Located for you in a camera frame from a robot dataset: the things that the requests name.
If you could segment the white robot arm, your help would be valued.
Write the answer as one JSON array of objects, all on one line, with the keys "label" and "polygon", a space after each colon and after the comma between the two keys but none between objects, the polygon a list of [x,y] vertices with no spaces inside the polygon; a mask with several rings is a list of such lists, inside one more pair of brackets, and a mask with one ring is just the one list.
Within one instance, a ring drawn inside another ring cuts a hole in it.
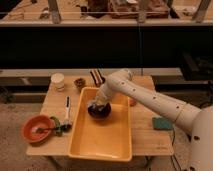
[{"label": "white robot arm", "polygon": [[135,99],[191,136],[187,171],[213,171],[213,105],[200,109],[139,86],[132,82],[132,77],[129,69],[108,75],[98,90],[96,104],[105,106],[116,92]]}]

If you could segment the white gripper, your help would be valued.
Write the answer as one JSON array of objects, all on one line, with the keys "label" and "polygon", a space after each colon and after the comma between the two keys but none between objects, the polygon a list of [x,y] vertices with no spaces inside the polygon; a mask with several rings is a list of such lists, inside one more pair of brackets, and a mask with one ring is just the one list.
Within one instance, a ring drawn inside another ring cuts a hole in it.
[{"label": "white gripper", "polygon": [[98,106],[100,105],[106,105],[114,96],[114,92],[108,87],[107,84],[103,84],[99,87],[95,102]]}]

